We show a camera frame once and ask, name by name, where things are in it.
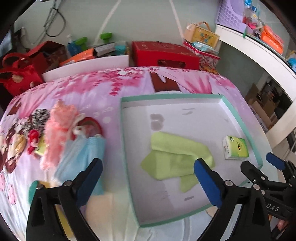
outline white shelf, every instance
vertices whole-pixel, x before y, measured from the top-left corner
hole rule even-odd
[[[230,28],[217,25],[215,33],[220,36],[222,42],[241,51],[265,69],[292,101],[296,99],[296,74],[276,54],[247,36],[243,38],[242,33]],[[292,103],[266,134],[271,148],[278,145],[296,127],[295,117],[296,102]]]

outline orange package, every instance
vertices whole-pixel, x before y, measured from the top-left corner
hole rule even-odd
[[[280,54],[284,52],[283,40],[278,35],[276,35],[267,25],[264,26],[264,31],[261,33],[261,40],[267,43],[270,47],[272,47]]]
[[[93,59],[93,58],[96,58],[96,51],[94,50],[94,48],[91,48],[79,54],[74,55],[73,57],[65,60],[64,62],[61,62],[59,66],[61,67],[67,64],[72,64],[72,63],[76,63],[76,62],[87,60],[87,59]]]

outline white tray with teal rim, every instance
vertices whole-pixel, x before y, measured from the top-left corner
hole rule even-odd
[[[150,153],[150,137],[167,132],[206,145],[214,157],[214,171],[236,185],[247,182],[241,160],[226,160],[222,140],[231,135],[246,140],[253,165],[263,161],[240,116],[222,95],[154,94],[121,98],[125,166],[134,213],[140,227],[173,222],[210,207],[200,184],[182,193],[179,177],[153,179],[140,163]]]

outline white line on wall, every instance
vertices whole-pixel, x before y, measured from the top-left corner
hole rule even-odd
[[[175,17],[175,20],[176,20],[176,23],[177,23],[177,26],[178,26],[178,29],[179,29],[179,33],[180,33],[182,42],[183,42],[183,38],[184,38],[183,31],[182,31],[181,23],[180,23],[180,20],[179,20],[175,5],[173,3],[173,0],[169,0],[169,1],[170,1],[170,5],[172,7],[172,10],[173,10],[173,14],[174,14],[174,17]]]
[[[98,43],[98,41],[99,41],[99,39],[100,39],[100,35],[101,35],[101,33],[104,31],[104,29],[105,29],[107,23],[109,22],[110,18],[112,17],[112,15],[113,15],[114,12],[116,11],[116,9],[117,9],[117,7],[118,7],[118,5],[119,5],[120,3],[121,3],[121,0],[118,0],[118,1],[115,3],[115,5],[113,6],[113,8],[110,10],[110,12],[108,13],[107,17],[105,18],[105,20],[104,20],[104,22],[103,22],[103,24],[102,24],[102,26],[101,26],[101,28],[100,28],[100,30],[99,30],[99,32],[98,32],[96,38],[95,38],[95,40],[94,40],[93,45],[96,45],[96,44]]]

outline pink fluffy cloth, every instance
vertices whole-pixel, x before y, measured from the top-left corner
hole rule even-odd
[[[40,160],[42,170],[56,167],[59,164],[65,143],[70,139],[73,127],[84,117],[85,115],[79,114],[74,105],[65,105],[62,100],[53,106],[44,130],[46,151]]]

